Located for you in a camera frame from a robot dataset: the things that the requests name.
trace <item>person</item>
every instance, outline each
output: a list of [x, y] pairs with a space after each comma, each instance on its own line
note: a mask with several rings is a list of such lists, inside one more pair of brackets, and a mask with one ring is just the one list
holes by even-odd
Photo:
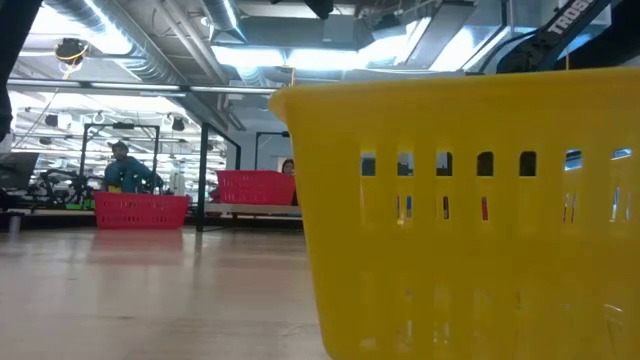
[[294, 176], [296, 174], [296, 168], [293, 164], [293, 159], [287, 159], [282, 163], [281, 173], [289, 176]]
[[122, 141], [113, 144], [111, 151], [116, 161], [104, 169], [104, 190], [137, 192], [137, 181], [142, 179], [149, 181], [153, 172], [136, 158], [129, 156], [129, 147]]

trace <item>concrete floor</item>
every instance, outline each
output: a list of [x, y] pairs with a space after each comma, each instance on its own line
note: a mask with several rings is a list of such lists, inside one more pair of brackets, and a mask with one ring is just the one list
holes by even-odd
[[0, 359], [326, 359], [301, 232], [0, 234]]

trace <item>wall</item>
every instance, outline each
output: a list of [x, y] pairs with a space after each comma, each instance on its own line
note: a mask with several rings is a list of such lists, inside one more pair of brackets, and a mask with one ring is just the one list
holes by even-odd
[[[255, 152], [255, 132], [230, 133], [231, 137], [242, 147], [241, 170], [253, 170]], [[278, 158], [293, 157], [291, 152], [291, 139], [279, 135], [262, 135], [259, 141], [258, 170], [278, 169]], [[227, 169], [235, 169], [236, 149], [227, 143]]]

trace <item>plastic basket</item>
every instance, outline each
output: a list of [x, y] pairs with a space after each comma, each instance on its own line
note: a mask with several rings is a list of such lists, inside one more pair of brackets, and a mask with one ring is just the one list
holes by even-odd
[[101, 229], [177, 229], [184, 224], [189, 198], [96, 192], [95, 205]]
[[328, 353], [640, 359], [638, 94], [638, 69], [276, 93]]
[[222, 203], [291, 205], [293, 201], [293, 176], [262, 170], [218, 170], [217, 174]]

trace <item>ceiling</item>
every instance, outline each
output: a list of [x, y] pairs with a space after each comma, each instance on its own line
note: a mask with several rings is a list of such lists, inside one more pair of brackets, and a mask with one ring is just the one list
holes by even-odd
[[[13, 77], [270, 88], [292, 83], [464, 76], [464, 71], [478, 68], [499, 40], [539, 27], [557, 6], [557, 0], [336, 0], [331, 15], [322, 21], [304, 2], [296, 0], [276, 5], [268, 0], [44, 3]], [[74, 9], [84, 13], [74, 13]], [[83, 18], [86, 14], [93, 16]], [[393, 15], [391, 22], [387, 22], [389, 15]], [[88, 26], [96, 23], [100, 26]], [[573, 46], [588, 41], [610, 23], [607, 10]], [[81, 67], [69, 67], [54, 56], [63, 38], [78, 38], [88, 45]], [[144, 74], [136, 68], [136, 64], [149, 65], [151, 60], [152, 69], [161, 71]], [[192, 182], [197, 162], [190, 154], [196, 151], [203, 121], [230, 136], [244, 131], [286, 130], [267, 110], [266, 95], [164, 98], [153, 94], [53, 95], [45, 90], [11, 92], [17, 112], [14, 131], [18, 148], [50, 150], [44, 159], [55, 164], [60, 156], [56, 151], [71, 154], [69, 150], [79, 150], [79, 141], [70, 136], [80, 135], [82, 124], [94, 121], [98, 113], [104, 116], [105, 124], [131, 121], [161, 126], [164, 142], [160, 152], [170, 163], [163, 174], [189, 167], [188, 181]], [[68, 123], [50, 127], [40, 120], [34, 125], [47, 114], [57, 114]], [[184, 131], [171, 130], [175, 118], [184, 119]], [[52, 145], [42, 145], [40, 138], [47, 135], [52, 137]], [[149, 137], [141, 130], [129, 135]], [[106, 162], [100, 152], [108, 155], [109, 138], [117, 137], [122, 134], [105, 130], [104, 139], [96, 138], [89, 146], [96, 151], [91, 161]], [[210, 154], [212, 171], [224, 167], [225, 145], [219, 140], [213, 141], [215, 149]], [[148, 141], [131, 143], [140, 154], [152, 151]], [[175, 153], [179, 158], [169, 158]]]

